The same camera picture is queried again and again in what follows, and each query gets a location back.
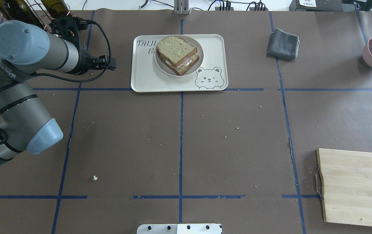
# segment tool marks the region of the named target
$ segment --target bear cartoon print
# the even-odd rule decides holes
[[[213,69],[199,68],[196,73],[195,84],[199,89],[221,89],[225,81],[222,78],[222,69],[214,67]]]

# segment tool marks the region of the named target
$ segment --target gray towel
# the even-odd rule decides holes
[[[267,54],[282,59],[295,60],[299,50],[299,37],[276,28],[270,35]]]

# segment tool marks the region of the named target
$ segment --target light blue joint cap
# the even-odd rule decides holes
[[[39,27],[18,20],[0,24],[0,57],[17,65],[39,62],[49,51],[49,36]]]
[[[49,120],[42,128],[34,135],[26,150],[31,154],[39,154],[45,149],[56,144],[63,138],[63,132],[55,119]]]

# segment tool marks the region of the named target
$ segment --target wooden cutting board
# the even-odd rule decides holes
[[[318,149],[325,222],[372,226],[372,153]]]

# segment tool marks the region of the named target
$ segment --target bread slice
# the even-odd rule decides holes
[[[198,52],[198,48],[177,36],[164,38],[156,49],[159,57],[169,61],[173,68],[180,67],[183,62]]]
[[[163,58],[160,58],[160,59],[161,59],[161,62],[163,62],[172,71],[174,71],[174,73],[176,73],[176,75],[184,75],[189,70],[189,68],[191,66],[193,66],[193,64],[195,64],[196,62],[198,62],[199,56],[198,55],[192,55],[191,62],[188,65],[183,66],[183,67],[179,67],[179,68],[173,68],[172,66],[170,66],[169,64],[167,64]]]

